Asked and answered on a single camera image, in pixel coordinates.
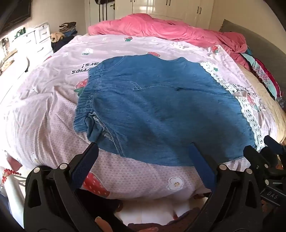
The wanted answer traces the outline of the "person right hand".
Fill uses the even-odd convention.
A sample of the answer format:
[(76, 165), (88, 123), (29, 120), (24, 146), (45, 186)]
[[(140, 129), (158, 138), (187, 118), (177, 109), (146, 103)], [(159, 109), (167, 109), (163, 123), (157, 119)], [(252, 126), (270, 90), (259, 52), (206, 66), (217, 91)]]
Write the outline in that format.
[(275, 205), (272, 205), (271, 203), (268, 203), (264, 200), (261, 200), (261, 204), (262, 204), (262, 211), (264, 215), (269, 214), (276, 207)]

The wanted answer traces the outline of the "person left hand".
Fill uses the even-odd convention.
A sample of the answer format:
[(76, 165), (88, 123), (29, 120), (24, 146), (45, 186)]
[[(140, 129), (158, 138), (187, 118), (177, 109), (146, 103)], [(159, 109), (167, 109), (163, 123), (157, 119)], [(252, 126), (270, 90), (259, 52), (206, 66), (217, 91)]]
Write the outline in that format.
[[(102, 229), (103, 232), (113, 232), (111, 226), (107, 221), (103, 220), (101, 217), (95, 218), (96, 224)], [(147, 229), (140, 230), (139, 232), (158, 232), (159, 229), (157, 227), (151, 227)]]

